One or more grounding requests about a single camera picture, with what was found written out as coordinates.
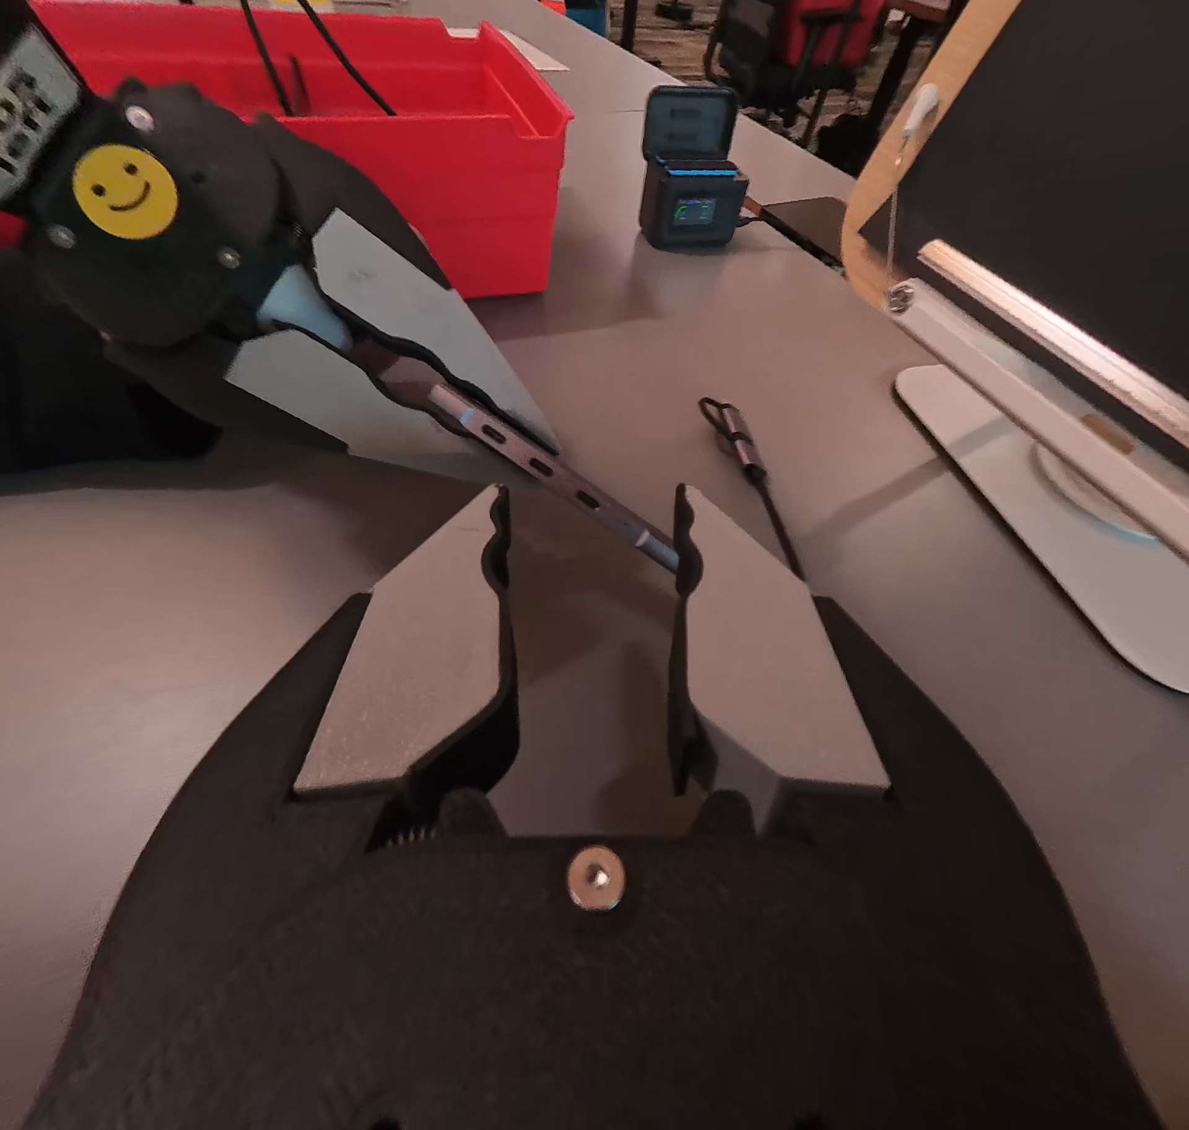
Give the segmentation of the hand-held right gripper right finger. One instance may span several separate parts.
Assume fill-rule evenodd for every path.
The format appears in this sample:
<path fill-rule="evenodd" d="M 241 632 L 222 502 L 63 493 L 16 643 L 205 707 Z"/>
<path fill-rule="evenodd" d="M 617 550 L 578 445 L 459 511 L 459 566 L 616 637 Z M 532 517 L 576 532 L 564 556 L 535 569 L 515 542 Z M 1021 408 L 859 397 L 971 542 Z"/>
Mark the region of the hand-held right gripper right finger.
<path fill-rule="evenodd" d="M 674 544 L 674 792 L 737 792 L 758 833 L 795 792 L 885 798 L 892 779 L 812 584 L 692 485 L 678 488 Z"/>

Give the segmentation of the black office chair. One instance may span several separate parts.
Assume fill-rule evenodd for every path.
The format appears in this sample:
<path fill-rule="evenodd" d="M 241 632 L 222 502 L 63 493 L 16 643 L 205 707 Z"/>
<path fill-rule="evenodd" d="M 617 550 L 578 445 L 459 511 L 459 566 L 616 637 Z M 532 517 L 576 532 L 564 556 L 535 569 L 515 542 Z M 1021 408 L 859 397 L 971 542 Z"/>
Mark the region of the black office chair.
<path fill-rule="evenodd" d="M 784 66 L 776 60 L 782 16 L 789 0 L 720 0 L 710 29 L 701 73 L 713 87 L 726 87 L 737 108 L 782 113 L 789 87 Z"/>

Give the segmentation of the person's left forearm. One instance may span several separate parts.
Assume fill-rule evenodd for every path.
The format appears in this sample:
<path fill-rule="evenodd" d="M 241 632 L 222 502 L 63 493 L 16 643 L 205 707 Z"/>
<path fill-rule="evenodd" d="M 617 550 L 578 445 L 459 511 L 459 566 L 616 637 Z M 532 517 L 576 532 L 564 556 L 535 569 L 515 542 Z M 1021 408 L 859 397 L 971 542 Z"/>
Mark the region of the person's left forearm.
<path fill-rule="evenodd" d="M 205 459 L 222 429 L 107 357 L 18 246 L 0 253 L 0 473 Z"/>

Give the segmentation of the printed paper sheet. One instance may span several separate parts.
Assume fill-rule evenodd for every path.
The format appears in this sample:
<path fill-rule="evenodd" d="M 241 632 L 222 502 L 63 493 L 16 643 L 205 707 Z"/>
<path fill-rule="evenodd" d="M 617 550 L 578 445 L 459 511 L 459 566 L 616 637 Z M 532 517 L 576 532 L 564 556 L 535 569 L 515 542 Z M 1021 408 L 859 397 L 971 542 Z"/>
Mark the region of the printed paper sheet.
<path fill-rule="evenodd" d="M 532 40 L 522 40 L 519 34 L 514 29 L 499 29 L 519 55 L 532 70 L 538 73 L 571 73 L 559 60 L 547 55 L 542 47 L 535 47 Z"/>

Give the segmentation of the grey usb hub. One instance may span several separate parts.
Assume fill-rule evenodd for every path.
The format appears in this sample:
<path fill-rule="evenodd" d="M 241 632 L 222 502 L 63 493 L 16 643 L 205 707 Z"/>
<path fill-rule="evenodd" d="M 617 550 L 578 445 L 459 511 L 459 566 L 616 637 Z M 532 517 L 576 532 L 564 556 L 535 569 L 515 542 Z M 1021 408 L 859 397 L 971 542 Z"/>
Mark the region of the grey usb hub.
<path fill-rule="evenodd" d="M 602 488 L 578 475 L 538 434 L 532 434 L 522 423 L 503 412 L 475 384 L 467 384 L 445 374 L 439 367 L 434 367 L 429 361 L 395 353 L 394 345 L 365 333 L 352 338 L 349 361 L 394 403 L 429 414 L 445 434 L 499 453 L 519 475 L 542 485 L 554 499 L 564 499 L 583 517 L 601 523 L 608 534 L 616 534 L 617 542 L 644 552 L 651 565 L 678 573 L 680 556 L 658 526 L 639 519 Z"/>

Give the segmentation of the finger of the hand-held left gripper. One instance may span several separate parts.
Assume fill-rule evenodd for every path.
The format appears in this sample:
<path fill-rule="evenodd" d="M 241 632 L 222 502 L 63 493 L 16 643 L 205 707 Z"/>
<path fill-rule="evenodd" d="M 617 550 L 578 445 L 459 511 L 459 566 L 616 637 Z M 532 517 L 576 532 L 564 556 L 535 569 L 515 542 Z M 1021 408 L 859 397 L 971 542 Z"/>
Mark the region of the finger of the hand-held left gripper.
<path fill-rule="evenodd" d="M 499 485 L 509 470 L 468 436 L 446 434 L 425 412 L 402 408 L 429 384 L 455 384 L 482 397 L 492 414 L 519 423 L 542 440 L 542 408 L 499 353 L 488 331 L 439 331 L 415 338 L 394 367 L 394 380 L 373 380 L 347 353 L 301 331 L 278 331 L 245 340 L 227 380 L 333 436 L 356 459 L 435 473 L 467 485 Z"/>
<path fill-rule="evenodd" d="M 467 297 L 342 207 L 314 231 L 314 280 L 352 331 L 370 333 L 399 361 L 421 363 L 434 384 L 446 384 L 559 453 L 542 408 Z"/>

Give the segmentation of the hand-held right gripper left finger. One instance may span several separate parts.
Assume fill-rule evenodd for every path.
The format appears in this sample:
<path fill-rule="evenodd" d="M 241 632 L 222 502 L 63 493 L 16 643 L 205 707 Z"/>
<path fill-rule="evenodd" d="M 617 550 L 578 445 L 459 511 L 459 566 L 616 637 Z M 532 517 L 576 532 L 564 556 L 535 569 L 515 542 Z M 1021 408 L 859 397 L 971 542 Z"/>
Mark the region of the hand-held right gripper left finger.
<path fill-rule="evenodd" d="M 509 488 L 481 492 L 368 597 L 298 797 L 492 792 L 519 751 Z"/>

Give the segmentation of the wooden book stand black panel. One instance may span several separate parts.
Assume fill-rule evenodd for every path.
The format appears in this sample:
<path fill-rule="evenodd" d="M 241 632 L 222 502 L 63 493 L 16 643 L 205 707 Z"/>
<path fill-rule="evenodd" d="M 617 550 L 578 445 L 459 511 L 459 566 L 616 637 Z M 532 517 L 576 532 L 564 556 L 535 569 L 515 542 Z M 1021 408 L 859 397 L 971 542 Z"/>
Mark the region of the wooden book stand black panel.
<path fill-rule="evenodd" d="M 841 230 L 894 391 L 1091 630 L 1189 688 L 1189 0 L 971 0 Z"/>

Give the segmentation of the red plastic bin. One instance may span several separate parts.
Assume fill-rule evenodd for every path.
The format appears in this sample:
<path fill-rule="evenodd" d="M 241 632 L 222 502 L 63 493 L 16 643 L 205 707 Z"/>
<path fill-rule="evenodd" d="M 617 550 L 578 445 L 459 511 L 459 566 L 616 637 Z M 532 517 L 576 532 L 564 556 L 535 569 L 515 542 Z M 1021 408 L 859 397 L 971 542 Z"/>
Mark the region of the red plastic bin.
<path fill-rule="evenodd" d="M 549 286 L 576 113 L 492 23 L 452 38 L 439 17 L 325 16 L 395 108 L 384 115 L 301 12 L 255 12 L 284 87 L 307 92 L 298 115 L 284 115 L 241 7 L 34 0 L 34 12 L 101 95 L 127 78 L 185 79 L 245 119 L 273 113 L 349 160 L 419 230 L 461 297 Z"/>

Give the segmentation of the black charging case with screen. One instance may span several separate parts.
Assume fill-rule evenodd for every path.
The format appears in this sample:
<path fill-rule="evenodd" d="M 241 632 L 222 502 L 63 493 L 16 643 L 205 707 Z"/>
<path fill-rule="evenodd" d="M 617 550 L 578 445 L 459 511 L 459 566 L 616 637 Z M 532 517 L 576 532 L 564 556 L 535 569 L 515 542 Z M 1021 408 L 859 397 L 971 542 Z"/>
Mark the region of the black charging case with screen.
<path fill-rule="evenodd" d="M 658 84 L 644 108 L 639 231 L 658 250 L 733 239 L 750 179 L 732 165 L 737 97 L 726 87 Z"/>

